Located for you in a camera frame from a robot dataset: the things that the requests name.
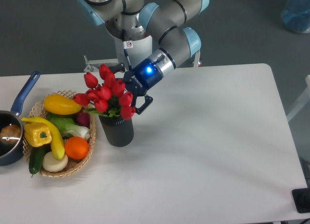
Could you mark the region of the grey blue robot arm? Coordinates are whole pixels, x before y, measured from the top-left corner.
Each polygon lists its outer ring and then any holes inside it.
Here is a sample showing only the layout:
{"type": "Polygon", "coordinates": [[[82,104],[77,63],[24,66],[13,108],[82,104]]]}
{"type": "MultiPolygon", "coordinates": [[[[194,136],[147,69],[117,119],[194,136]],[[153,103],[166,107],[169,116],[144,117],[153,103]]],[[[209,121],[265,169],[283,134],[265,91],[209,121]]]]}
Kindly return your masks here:
{"type": "Polygon", "coordinates": [[[152,102],[147,95],[155,84],[187,59],[199,62],[201,40],[183,25],[207,8],[209,0],[172,0],[160,6],[145,0],[78,0],[95,25],[105,25],[114,39],[113,71],[123,72],[134,99],[144,97],[140,114],[152,102]]]}

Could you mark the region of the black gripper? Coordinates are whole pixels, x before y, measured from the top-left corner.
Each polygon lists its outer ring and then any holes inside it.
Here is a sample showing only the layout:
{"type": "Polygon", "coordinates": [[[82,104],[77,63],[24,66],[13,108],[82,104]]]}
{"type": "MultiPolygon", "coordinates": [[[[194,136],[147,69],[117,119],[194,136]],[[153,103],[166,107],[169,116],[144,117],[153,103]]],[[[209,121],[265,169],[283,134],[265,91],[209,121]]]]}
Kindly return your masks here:
{"type": "Polygon", "coordinates": [[[133,94],[132,106],[135,113],[140,115],[153,102],[153,98],[146,95],[147,91],[163,79],[163,74],[156,67],[156,61],[150,59],[143,60],[131,71],[125,72],[124,63],[118,63],[110,66],[112,73],[124,73],[123,82],[125,89],[133,94]],[[144,96],[144,103],[137,107],[137,98],[144,96]]]}

